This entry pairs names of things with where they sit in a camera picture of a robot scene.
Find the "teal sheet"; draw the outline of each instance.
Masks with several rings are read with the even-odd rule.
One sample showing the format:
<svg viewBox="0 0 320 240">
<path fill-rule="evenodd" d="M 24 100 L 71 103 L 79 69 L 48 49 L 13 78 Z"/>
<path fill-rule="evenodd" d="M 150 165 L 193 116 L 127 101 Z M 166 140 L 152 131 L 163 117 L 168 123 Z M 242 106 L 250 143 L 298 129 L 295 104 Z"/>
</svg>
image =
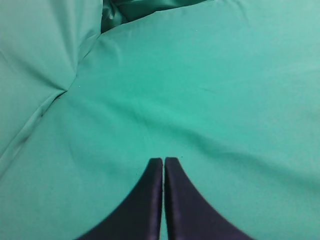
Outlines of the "teal sheet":
<svg viewBox="0 0 320 240">
<path fill-rule="evenodd" d="M 0 3 L 0 239 L 75 239 L 166 156 L 254 239 L 319 238 L 319 1 L 213 0 L 126 24 L 101 1 L 18 3 Z"/>
</svg>

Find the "black object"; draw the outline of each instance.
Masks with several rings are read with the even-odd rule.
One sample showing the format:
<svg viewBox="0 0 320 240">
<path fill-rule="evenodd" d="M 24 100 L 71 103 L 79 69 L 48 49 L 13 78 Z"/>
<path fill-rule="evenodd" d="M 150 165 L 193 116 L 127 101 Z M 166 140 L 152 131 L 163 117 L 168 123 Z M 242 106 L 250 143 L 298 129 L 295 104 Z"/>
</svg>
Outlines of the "black object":
<svg viewBox="0 0 320 240">
<path fill-rule="evenodd" d="M 169 240 L 251 240 L 200 195 L 179 160 L 165 160 L 164 205 Z"/>
<path fill-rule="evenodd" d="M 162 213 L 163 162 L 151 159 L 124 201 L 78 240 L 158 240 Z"/>
<path fill-rule="evenodd" d="M 165 160 L 164 206 L 169 240 L 252 240 L 201 196 L 179 160 Z M 150 159 L 125 200 L 77 240 L 158 240 L 162 213 L 163 162 Z"/>
</svg>

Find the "black plastic piece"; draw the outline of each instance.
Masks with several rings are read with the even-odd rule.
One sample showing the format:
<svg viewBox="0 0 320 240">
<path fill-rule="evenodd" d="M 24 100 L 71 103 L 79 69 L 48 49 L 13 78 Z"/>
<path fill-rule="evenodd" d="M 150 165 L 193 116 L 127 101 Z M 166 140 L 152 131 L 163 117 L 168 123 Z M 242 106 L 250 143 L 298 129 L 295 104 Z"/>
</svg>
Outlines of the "black plastic piece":
<svg viewBox="0 0 320 240">
<path fill-rule="evenodd" d="M 163 162 L 150 159 L 124 201 L 78 240 L 158 240 L 162 213 Z"/>
<path fill-rule="evenodd" d="M 165 160 L 164 205 L 169 240 L 251 240 L 200 195 L 179 160 Z"/>
</svg>

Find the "green cloth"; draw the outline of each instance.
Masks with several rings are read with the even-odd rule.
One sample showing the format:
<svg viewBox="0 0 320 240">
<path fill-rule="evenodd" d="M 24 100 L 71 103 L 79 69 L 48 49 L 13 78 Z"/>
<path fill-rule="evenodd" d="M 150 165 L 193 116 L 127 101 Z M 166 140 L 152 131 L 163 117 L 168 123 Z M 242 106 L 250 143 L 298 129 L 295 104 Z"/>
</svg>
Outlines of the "green cloth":
<svg viewBox="0 0 320 240">
<path fill-rule="evenodd" d="M 205 2 L 205 0 L 114 0 L 114 5 L 127 20 L 134 21 L 156 11 L 174 9 L 201 2 Z"/>
<path fill-rule="evenodd" d="M 106 3 L 38 2 L 0 6 L 0 239 L 75 239 L 166 156 L 251 237 L 319 238 L 318 0 L 207 1 L 98 38 Z"/>
</svg>

